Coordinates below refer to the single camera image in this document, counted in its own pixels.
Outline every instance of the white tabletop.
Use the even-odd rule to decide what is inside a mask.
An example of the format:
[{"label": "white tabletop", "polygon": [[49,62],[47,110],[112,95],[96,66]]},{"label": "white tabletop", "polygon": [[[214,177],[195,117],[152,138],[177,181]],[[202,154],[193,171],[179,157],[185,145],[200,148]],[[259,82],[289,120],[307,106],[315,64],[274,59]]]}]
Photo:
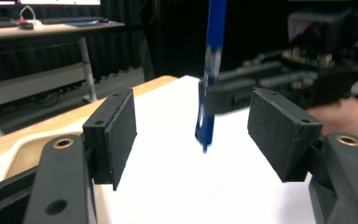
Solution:
[{"label": "white tabletop", "polygon": [[207,154],[194,136],[196,78],[136,97],[135,110],[138,135],[117,191],[95,187],[100,223],[315,223],[310,179],[281,182],[248,135],[248,109],[215,118]]}]

